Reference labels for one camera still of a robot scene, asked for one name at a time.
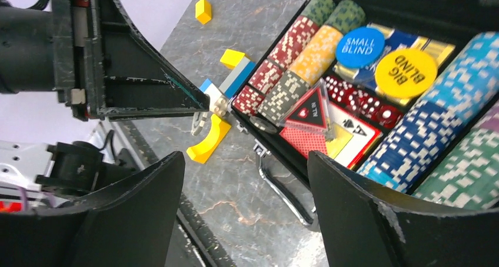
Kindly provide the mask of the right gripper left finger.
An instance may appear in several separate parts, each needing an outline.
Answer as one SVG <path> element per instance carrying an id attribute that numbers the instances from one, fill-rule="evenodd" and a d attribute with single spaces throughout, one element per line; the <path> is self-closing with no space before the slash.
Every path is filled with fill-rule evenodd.
<path id="1" fill-rule="evenodd" d="M 175 151 L 59 208 L 1 214 L 2 266 L 164 266 L 185 173 Z"/>

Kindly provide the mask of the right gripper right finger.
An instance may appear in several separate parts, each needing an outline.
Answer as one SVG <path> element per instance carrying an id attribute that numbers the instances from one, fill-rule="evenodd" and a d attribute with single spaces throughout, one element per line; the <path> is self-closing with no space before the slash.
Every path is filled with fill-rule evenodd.
<path id="1" fill-rule="evenodd" d="M 307 170 L 330 266 L 498 265 L 498 209 L 414 198 L 317 151 Z"/>

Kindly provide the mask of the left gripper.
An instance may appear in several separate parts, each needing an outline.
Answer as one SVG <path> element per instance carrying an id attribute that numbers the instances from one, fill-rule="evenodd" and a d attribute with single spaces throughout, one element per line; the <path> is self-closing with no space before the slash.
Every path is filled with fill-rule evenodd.
<path id="1" fill-rule="evenodd" d="M 54 92 L 76 119 L 191 116 L 206 94 L 131 21 L 120 0 L 1 0 L 1 93 Z"/>

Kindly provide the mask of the black poker case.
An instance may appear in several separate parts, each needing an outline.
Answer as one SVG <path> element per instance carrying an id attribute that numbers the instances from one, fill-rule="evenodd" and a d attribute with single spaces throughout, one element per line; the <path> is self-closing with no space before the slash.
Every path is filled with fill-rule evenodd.
<path id="1" fill-rule="evenodd" d="M 231 108 L 287 160 L 326 154 L 446 206 L 498 202 L 498 0 L 310 0 Z"/>

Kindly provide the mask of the yellow round button chip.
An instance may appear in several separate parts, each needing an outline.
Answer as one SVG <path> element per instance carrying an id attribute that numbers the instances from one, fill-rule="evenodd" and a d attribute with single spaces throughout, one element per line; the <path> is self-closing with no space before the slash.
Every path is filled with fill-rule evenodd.
<path id="1" fill-rule="evenodd" d="M 434 83 L 438 64 L 418 49 L 398 49 L 388 53 L 375 69 L 375 82 L 385 95 L 410 99 L 421 95 Z"/>

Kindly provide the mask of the blue round button chip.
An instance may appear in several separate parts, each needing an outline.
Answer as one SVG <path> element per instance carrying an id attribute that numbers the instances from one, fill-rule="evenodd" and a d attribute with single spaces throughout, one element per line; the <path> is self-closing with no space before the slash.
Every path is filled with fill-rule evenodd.
<path id="1" fill-rule="evenodd" d="M 337 61 L 352 69 L 366 67 L 383 53 L 385 36 L 376 28 L 363 26 L 344 35 L 338 43 Z"/>

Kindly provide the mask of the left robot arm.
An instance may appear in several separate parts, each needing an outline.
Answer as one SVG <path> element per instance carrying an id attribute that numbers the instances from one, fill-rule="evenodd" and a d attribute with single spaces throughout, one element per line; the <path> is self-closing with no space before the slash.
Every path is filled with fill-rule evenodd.
<path id="1" fill-rule="evenodd" d="M 1 0 L 1 93 L 56 92 L 80 121 L 191 116 L 209 99 L 140 33 L 120 0 Z M 127 173 L 86 142 L 1 142 L 1 182 L 50 199 L 99 190 Z"/>

